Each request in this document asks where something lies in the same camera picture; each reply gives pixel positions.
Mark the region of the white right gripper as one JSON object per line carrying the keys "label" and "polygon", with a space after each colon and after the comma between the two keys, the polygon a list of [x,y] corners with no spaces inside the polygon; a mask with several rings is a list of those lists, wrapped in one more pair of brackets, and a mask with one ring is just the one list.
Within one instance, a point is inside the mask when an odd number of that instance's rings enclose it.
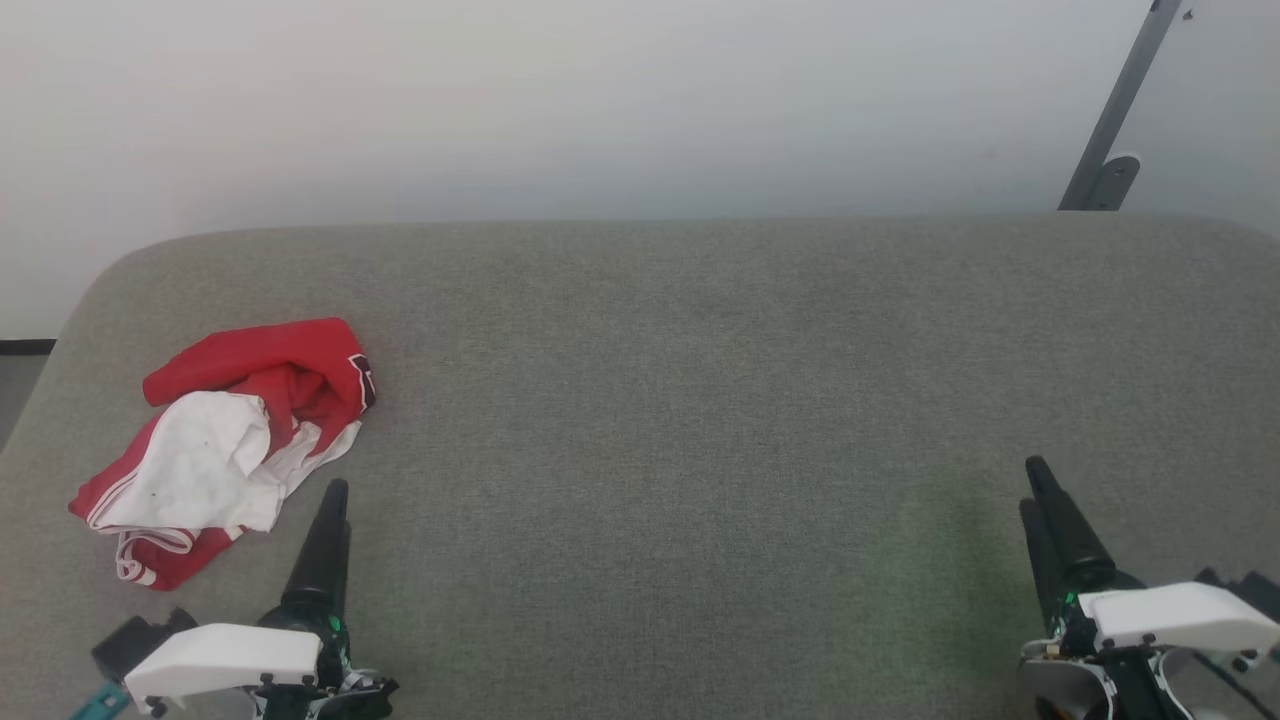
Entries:
{"label": "white right gripper", "polygon": [[1222,580],[1203,570],[1192,582],[1098,591],[1117,573],[1110,552],[1043,457],[1028,457],[1025,470],[1030,498],[1020,501],[1019,515],[1039,615],[1061,650],[1231,653],[1277,646],[1277,583],[1258,571]]}

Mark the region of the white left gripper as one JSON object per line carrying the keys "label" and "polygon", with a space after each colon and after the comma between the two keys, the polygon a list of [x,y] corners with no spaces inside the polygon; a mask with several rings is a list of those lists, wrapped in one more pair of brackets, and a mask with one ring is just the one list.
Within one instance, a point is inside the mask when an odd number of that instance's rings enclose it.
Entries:
{"label": "white left gripper", "polygon": [[353,688],[346,611],[351,527],[349,484],[333,479],[294,561],[282,602],[256,624],[200,625],[184,610],[164,623],[124,623],[124,689],[145,707],[196,694],[242,689],[270,703],[306,702]]}

